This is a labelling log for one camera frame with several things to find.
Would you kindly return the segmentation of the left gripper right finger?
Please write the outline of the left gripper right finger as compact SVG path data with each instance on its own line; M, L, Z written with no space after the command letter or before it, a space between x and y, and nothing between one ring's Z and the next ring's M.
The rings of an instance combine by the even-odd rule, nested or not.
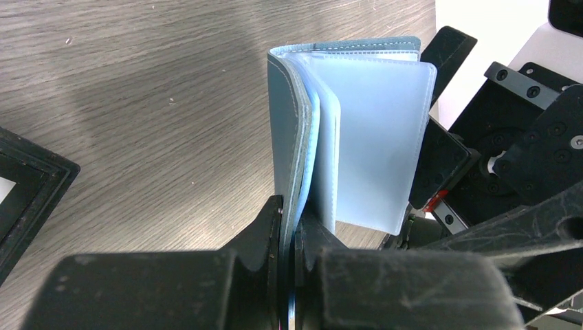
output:
M523 329L483 256L353 250L305 210L295 236L297 329Z

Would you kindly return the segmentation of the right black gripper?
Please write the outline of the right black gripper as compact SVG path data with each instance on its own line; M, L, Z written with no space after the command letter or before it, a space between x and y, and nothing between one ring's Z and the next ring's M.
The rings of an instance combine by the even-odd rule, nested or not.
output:
M433 107L477 40L443 26L420 60ZM500 63L450 129L430 118L392 250L473 252L504 274L525 324L582 293L582 86L535 63Z

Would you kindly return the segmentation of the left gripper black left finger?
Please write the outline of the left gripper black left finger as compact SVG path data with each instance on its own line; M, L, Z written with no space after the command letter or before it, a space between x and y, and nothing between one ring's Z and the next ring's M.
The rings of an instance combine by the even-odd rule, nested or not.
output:
M52 270L23 329L278 329L279 196L218 250L77 254Z

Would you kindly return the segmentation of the light blue card holder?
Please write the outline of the light blue card holder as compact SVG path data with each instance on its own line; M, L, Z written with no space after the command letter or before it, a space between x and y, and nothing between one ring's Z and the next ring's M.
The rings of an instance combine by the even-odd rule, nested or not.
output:
M437 77L415 36L284 45L267 54L280 249L305 208L398 234Z

